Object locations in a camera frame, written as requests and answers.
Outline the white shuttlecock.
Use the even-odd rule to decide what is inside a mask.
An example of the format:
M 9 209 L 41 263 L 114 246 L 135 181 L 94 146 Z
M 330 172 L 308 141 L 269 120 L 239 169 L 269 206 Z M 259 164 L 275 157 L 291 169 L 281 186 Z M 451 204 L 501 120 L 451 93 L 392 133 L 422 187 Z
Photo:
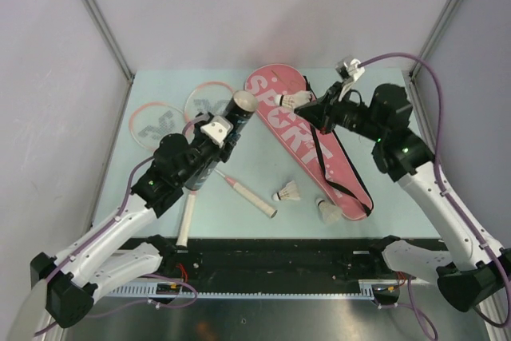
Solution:
M 275 192 L 272 195 L 272 199 L 274 201 L 283 201 L 283 200 L 301 200 L 301 196 L 299 193 L 298 185 L 294 180 L 289 181 L 286 183 L 282 189 Z
M 311 91 L 301 90 L 294 94 L 276 94 L 274 102 L 280 107 L 294 110 L 312 101 Z
M 317 198 L 316 206 L 324 224 L 331 225 L 343 217 L 343 210 L 323 198 Z

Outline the black shuttlecock tube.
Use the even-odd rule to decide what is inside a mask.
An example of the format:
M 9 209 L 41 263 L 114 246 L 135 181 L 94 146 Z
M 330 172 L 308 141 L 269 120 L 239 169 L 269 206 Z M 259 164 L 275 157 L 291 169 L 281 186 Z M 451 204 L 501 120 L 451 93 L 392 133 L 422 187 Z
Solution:
M 185 184 L 188 190 L 199 190 L 216 166 L 228 161 L 257 107 L 256 98 L 244 90 L 208 85 L 192 92 L 185 115 L 190 121 L 200 116 L 207 119 L 194 124 L 192 145 L 199 148 L 203 160 Z

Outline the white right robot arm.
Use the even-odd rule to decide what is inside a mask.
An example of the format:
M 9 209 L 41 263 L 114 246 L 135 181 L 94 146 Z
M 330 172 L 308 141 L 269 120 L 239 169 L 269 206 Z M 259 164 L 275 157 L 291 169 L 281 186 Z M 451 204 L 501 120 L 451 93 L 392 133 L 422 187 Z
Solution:
M 412 104 L 404 88 L 379 85 L 369 105 L 351 101 L 339 82 L 319 99 L 294 112 L 321 133 L 336 126 L 374 142 L 372 157 L 422 209 L 446 246 L 444 252 L 420 248 L 396 236 L 375 245 L 370 272 L 386 278 L 394 271 L 436 284 L 446 301 L 467 312 L 505 286 L 510 276 L 510 250 L 495 240 L 469 213 L 434 165 L 434 154 L 409 127 Z

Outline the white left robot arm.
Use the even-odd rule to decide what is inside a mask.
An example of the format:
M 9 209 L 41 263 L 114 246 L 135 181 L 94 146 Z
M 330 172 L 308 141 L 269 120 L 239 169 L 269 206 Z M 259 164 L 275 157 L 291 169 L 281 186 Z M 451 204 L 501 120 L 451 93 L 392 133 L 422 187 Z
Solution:
M 62 328 L 81 321 L 93 307 L 94 272 L 126 240 L 166 213 L 184 194 L 185 185 L 218 162 L 227 162 L 239 134 L 230 133 L 218 145 L 205 133 L 187 141 L 181 133 L 165 136 L 152 156 L 141 163 L 148 168 L 130 176 L 120 206 L 101 224 L 55 256 L 44 252 L 30 261 L 30 280 L 47 282 L 44 307 Z

